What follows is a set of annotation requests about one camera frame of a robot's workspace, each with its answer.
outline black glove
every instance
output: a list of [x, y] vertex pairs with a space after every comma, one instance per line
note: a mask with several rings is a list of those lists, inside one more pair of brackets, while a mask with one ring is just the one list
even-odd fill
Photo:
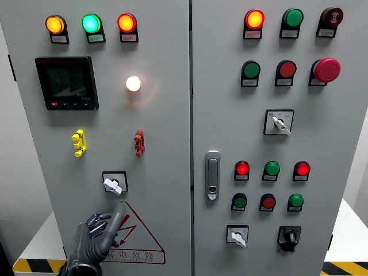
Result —
[[111, 246], [119, 247], [114, 238], [124, 216], [125, 205], [120, 203], [114, 213], [94, 214], [86, 223], [80, 223], [74, 232], [70, 256], [58, 276], [102, 276], [99, 263]]

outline white wall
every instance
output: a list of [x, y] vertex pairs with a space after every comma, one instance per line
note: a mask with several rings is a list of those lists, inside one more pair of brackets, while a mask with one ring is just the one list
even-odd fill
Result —
[[12, 265], [52, 208], [7, 55], [0, 25], [0, 242]]
[[368, 110], [347, 180], [344, 199], [368, 226]]

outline yellow indicator light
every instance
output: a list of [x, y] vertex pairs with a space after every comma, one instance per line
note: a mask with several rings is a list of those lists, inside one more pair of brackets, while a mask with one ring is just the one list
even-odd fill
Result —
[[257, 30], [262, 27], [265, 15], [261, 10], [250, 10], [246, 16], [246, 24], [250, 29]]
[[138, 78], [137, 76], [130, 76], [126, 80], [125, 84], [128, 90], [130, 90], [131, 92], [136, 92], [140, 88], [140, 78]]
[[124, 33], [130, 33], [137, 26], [135, 17], [130, 13], [123, 13], [117, 19], [119, 29]]
[[46, 18], [46, 28], [54, 35], [58, 35], [64, 31], [65, 23], [61, 16], [49, 16]]

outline digital power meter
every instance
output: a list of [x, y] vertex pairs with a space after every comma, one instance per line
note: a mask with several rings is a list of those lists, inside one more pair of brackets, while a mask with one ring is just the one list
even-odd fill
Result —
[[48, 110], [97, 110], [90, 56], [37, 57], [37, 72]]

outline yellow terminal connector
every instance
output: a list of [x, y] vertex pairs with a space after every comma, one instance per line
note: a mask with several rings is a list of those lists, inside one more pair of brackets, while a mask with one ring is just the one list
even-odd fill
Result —
[[77, 151], [74, 153], [75, 157], [81, 157], [87, 150], [86, 140], [84, 136], [85, 132], [78, 129], [72, 136], [71, 140], [74, 141], [74, 148]]

